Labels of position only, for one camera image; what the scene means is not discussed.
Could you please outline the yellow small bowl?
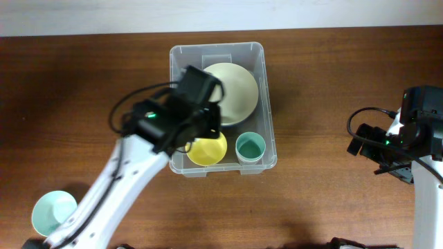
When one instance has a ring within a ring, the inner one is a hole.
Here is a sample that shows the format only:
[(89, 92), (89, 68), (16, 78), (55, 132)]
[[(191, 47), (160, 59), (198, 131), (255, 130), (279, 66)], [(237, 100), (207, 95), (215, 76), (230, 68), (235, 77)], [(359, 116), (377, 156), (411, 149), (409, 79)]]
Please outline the yellow small bowl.
[(185, 146), (188, 158), (199, 166), (216, 165), (226, 155), (228, 149), (226, 137), (222, 132), (217, 139), (197, 138)]

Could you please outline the cream bowl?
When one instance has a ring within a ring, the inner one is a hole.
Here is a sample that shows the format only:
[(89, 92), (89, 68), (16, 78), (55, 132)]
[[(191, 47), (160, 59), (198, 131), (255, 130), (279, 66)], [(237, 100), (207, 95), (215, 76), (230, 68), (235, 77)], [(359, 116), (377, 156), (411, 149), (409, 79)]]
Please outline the cream bowl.
[[(218, 102), (221, 109), (221, 123), (243, 120), (254, 112), (259, 91), (257, 82), (250, 72), (233, 63), (213, 64), (204, 71), (221, 80), (224, 87), (225, 96)], [(214, 102), (220, 97), (221, 91), (216, 89), (210, 100)]]

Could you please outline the mint green cup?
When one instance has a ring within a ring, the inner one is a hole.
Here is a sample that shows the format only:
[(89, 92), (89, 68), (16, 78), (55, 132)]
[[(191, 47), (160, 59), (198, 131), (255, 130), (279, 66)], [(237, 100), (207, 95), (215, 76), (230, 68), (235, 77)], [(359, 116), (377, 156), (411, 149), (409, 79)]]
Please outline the mint green cup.
[(262, 158), (266, 150), (264, 138), (255, 132), (241, 134), (235, 143), (235, 152), (238, 158), (255, 160)]

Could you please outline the mint green small bowl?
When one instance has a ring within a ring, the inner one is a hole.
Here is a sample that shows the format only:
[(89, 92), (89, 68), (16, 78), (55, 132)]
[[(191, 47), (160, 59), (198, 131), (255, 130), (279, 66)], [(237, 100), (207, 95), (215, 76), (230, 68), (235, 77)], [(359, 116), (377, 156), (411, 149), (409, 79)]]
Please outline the mint green small bowl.
[(77, 201), (68, 192), (48, 192), (36, 202), (31, 221), (35, 231), (47, 237), (65, 222), (77, 208)]

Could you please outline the dark blue bowl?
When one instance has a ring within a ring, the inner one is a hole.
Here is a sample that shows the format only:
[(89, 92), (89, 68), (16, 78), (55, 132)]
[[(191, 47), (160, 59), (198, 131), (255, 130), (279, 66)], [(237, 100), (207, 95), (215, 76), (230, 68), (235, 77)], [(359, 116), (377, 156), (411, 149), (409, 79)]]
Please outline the dark blue bowl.
[(251, 117), (249, 116), (243, 120), (236, 120), (234, 122), (222, 122), (221, 126), (222, 127), (236, 127), (236, 126), (244, 124), (245, 122), (248, 122), (250, 119), (251, 119)]

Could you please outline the cream cup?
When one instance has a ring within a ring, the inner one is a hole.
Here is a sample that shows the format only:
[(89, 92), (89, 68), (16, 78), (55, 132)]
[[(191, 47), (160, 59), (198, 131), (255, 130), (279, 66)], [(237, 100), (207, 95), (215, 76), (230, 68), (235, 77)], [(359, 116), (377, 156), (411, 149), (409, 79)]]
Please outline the cream cup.
[(249, 160), (248, 158), (238, 158), (238, 161), (240, 165), (257, 165), (261, 163), (262, 159)]

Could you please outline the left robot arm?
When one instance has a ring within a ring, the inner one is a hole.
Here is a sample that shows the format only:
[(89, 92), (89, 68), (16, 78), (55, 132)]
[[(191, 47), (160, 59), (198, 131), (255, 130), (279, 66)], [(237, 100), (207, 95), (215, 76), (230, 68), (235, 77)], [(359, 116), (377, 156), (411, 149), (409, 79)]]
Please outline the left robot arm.
[(77, 208), (65, 219), (60, 211), (45, 239), (28, 239), (24, 248), (106, 248), (120, 222), (145, 186), (173, 153), (196, 138), (218, 138), (217, 102), (169, 95), (138, 102), (123, 116), (114, 151)]

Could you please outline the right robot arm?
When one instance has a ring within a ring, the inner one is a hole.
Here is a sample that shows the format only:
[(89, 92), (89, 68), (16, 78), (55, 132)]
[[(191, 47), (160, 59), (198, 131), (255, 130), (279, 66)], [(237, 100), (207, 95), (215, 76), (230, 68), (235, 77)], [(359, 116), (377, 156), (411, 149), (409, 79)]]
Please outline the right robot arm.
[(347, 152), (376, 162), (385, 174), (415, 186), (414, 248), (442, 247), (442, 89), (414, 86), (403, 93), (388, 130), (361, 124), (347, 132)]

